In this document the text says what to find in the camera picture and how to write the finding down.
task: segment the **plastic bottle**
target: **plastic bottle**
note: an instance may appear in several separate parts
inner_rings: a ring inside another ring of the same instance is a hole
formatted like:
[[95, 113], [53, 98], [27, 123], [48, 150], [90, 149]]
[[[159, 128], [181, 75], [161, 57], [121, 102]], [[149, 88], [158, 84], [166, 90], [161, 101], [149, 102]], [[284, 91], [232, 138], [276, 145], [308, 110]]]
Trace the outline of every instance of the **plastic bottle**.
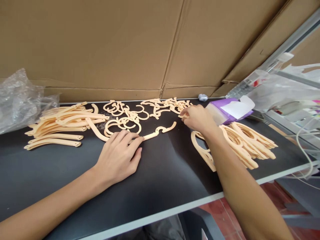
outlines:
[[263, 84], [264, 81], [268, 80], [271, 77], [271, 74], [277, 73], [281, 69], [282, 65], [293, 57], [294, 55], [292, 53], [282, 53], [268, 66], [264, 66], [262, 64], [230, 92], [228, 92], [226, 98], [239, 99], [243, 95], [247, 95], [253, 89]]

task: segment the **table surface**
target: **table surface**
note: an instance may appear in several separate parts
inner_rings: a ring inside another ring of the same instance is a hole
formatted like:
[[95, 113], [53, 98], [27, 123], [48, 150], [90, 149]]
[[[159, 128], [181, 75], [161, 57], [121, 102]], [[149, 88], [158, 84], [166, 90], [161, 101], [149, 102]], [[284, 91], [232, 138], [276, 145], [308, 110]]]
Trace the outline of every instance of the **table surface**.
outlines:
[[[202, 104], [191, 99], [193, 104]], [[140, 110], [137, 101], [125, 102]], [[97, 103], [99, 113], [105, 113]], [[152, 107], [146, 105], [151, 113]], [[194, 148], [190, 129], [177, 114], [162, 112], [159, 120], [140, 121], [141, 136], [156, 127], [176, 127], [141, 144], [142, 157], [135, 174], [91, 199], [55, 228], [46, 239], [105, 239], [223, 197], [218, 175], [212, 172]], [[259, 160], [259, 168], [249, 170], [259, 184], [302, 170], [307, 159], [293, 143], [261, 122], [241, 121], [279, 147], [276, 159]], [[103, 129], [104, 124], [97, 124]], [[24, 128], [0, 135], [0, 221], [65, 186], [97, 161], [103, 141], [92, 130], [70, 132], [84, 135], [78, 148], [50, 144], [27, 151], [31, 137]]]

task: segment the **right hand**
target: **right hand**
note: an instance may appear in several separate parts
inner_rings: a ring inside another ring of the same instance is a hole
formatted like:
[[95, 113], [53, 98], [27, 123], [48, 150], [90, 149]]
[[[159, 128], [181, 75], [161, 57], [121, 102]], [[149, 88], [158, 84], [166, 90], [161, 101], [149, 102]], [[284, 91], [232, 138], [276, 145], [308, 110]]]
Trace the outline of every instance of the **right hand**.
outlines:
[[200, 132], [204, 137], [212, 134], [220, 134], [221, 129], [214, 122], [208, 109], [201, 105], [193, 105], [181, 111], [180, 115], [189, 116], [189, 118], [182, 118], [182, 121], [189, 128]]

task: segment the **red tile floor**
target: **red tile floor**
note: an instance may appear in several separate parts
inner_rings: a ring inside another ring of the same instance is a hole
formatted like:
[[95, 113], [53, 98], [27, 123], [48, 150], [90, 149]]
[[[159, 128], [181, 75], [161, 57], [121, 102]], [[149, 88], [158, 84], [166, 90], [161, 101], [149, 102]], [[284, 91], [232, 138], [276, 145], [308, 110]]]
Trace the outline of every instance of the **red tile floor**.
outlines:
[[[290, 212], [284, 206], [285, 203], [294, 202], [295, 200], [292, 199], [279, 184], [276, 182], [265, 183], [262, 184], [261, 187], [281, 214], [297, 214], [292, 211]], [[211, 213], [226, 240], [246, 240], [241, 227], [225, 198], [202, 205], [200, 208]], [[289, 228], [295, 240], [320, 239], [320, 231], [299, 227]]]

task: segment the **small round object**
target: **small round object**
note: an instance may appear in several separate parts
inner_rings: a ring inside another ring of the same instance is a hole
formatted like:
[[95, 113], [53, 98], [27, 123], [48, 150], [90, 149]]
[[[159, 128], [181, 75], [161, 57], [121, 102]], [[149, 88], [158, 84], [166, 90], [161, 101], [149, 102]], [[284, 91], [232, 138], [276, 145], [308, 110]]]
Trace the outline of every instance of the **small round object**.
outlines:
[[205, 102], [208, 100], [208, 96], [205, 95], [205, 94], [199, 94], [198, 95], [198, 99], [201, 101], [201, 102]]

